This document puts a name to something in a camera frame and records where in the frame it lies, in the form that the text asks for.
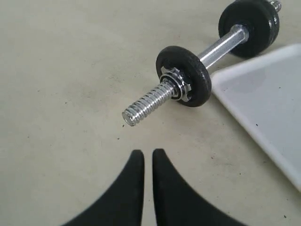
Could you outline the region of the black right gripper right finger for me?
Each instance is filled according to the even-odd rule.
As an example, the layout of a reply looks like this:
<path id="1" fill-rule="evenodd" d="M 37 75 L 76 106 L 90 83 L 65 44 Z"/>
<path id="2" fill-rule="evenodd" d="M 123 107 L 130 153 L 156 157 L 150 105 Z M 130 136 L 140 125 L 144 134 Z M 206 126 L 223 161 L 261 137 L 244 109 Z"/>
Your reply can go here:
<path id="1" fill-rule="evenodd" d="M 238 221 L 207 202 L 183 179 L 164 149 L 152 154 L 152 184 L 158 226 L 236 226 Z"/>

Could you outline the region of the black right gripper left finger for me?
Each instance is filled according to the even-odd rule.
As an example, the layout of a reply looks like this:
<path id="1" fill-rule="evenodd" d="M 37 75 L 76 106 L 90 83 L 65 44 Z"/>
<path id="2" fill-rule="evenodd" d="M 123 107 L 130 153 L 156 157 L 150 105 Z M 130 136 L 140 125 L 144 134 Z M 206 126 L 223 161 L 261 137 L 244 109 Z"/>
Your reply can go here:
<path id="1" fill-rule="evenodd" d="M 133 150 L 116 180 L 66 226 L 140 226 L 144 199 L 144 155 Z"/>

